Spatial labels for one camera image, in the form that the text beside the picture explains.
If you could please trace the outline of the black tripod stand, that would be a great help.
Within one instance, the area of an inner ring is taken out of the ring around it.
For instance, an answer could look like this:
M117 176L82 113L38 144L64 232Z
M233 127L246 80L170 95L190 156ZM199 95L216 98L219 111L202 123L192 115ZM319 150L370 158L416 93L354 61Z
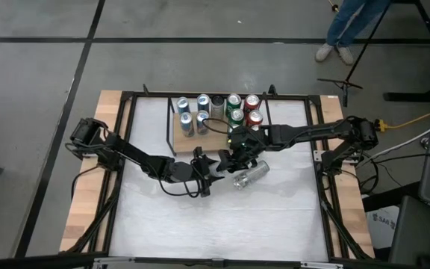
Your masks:
M376 18L378 18L374 29L372 30L371 34L368 36L368 38L364 41L364 44L362 46L362 49L359 53L359 55L357 56L356 59L354 59L354 63L353 65L350 65L351 69L348 73L348 75L346 76L346 78L344 80L336 80L336 79L331 79L331 78L318 78L317 81L321 81L321 82L328 82L328 83L332 83L334 84L337 88L339 88L341 90L342 93L342 99L341 99L341 104L343 107L347 107L349 104L349 88L353 87L356 89L363 89L362 86L358 85L358 84L354 84L350 81L352 75L354 74L354 71L356 70L356 68L358 67L362 57L364 56L365 51L367 50L367 47L369 44L371 44L374 33L376 33L381 21L383 20L383 18L385 17L385 14L387 12L387 10L389 9L390 4L384 9L384 11L382 13L380 13Z

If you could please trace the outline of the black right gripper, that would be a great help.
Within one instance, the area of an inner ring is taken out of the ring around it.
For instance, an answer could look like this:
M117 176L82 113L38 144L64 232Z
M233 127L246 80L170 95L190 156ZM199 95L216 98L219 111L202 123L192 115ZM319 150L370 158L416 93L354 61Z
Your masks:
M269 126L258 126L257 129L251 127L238 126L228 133L229 149L219 150L218 156L220 163L217 171L228 171L233 173L238 170L248 170L257 167L258 162L255 159L264 151L270 151L269 143ZM234 159L250 159L239 161L238 165Z

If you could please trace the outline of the white Celsius can yellow band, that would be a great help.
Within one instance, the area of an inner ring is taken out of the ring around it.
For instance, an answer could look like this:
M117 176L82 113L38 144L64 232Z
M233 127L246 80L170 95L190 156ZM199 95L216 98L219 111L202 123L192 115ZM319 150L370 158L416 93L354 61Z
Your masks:
M244 189L248 185L264 177L269 171L268 163L260 161L256 166L250 167L248 170L235 176L233 178L233 184L238 190Z

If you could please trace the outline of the dark grey equipment box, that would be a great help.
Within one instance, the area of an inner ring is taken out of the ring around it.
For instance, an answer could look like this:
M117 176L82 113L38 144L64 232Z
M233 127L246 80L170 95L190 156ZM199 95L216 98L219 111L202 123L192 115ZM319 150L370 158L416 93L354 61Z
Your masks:
M430 205L402 198L388 261L430 269Z

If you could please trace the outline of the blue silver Red Bull can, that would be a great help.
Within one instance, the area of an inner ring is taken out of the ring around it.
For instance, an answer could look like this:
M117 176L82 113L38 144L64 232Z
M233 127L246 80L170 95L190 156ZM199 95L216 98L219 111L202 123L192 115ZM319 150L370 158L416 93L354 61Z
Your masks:
M184 96L178 98L176 105L179 114L183 114L185 112L190 113L190 103L188 98Z
M204 120L207 118L209 118L207 111L198 111L196 115L196 128L199 135L206 135L208 133L208 128L204 125Z
M200 94L197 97L197 110L210 111L211 98L207 94Z
M183 112L179 117L181 130L185 137L194 136L193 116L190 112Z

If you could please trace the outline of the person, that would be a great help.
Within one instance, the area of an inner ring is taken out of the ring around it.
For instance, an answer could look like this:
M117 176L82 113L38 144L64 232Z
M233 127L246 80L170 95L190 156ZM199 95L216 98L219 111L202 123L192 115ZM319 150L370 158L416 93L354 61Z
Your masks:
M315 61L323 62L336 49L345 65L353 65L350 46L354 39L389 4L390 0L343 0L328 29L325 43L315 54Z

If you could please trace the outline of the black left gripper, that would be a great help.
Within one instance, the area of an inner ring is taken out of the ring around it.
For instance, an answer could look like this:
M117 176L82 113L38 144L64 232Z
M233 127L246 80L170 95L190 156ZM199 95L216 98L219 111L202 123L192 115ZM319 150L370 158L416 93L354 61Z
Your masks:
M208 166L211 166L213 164L218 163L217 160L214 160L212 158L207 157L201 147L196 147L193 150L193 165L194 170L196 171L196 175L199 177L200 181L200 194L202 197L207 197L210 195L210 187L209 185L212 185L214 182L219 181L221 179L224 179L224 176L208 176L209 174L209 168Z

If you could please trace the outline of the white printed box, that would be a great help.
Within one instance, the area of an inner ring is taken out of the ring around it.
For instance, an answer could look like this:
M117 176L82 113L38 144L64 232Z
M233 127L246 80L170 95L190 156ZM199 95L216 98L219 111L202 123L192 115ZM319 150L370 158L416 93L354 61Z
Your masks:
M396 205L366 213L367 225L374 249L391 247L399 216Z

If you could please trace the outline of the light wooden table plank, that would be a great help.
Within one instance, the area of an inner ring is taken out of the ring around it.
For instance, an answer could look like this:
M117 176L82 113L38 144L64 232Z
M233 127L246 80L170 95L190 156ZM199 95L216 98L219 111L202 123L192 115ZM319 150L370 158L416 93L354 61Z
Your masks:
M123 137L130 105L130 94L123 91L103 90L94 117L106 123L112 132ZM95 157L82 161L80 171L83 175L75 184L75 193L60 243L60 251L68 250L75 245L108 201L113 190L117 174L95 168L96 162Z
M320 96L320 105L312 105L311 109L319 108L317 118L313 117L314 123L334 122L343 118L340 100L337 96ZM355 168L351 164L342 166L342 173L334 177L334 184L331 190L325 193L328 200L334 205L331 193L336 193L339 204L340 218L343 225L348 229L350 235L360 245L361 249L370 257L374 258L374 250L367 226L367 218L362 203L361 192L358 187L358 180L355 178Z

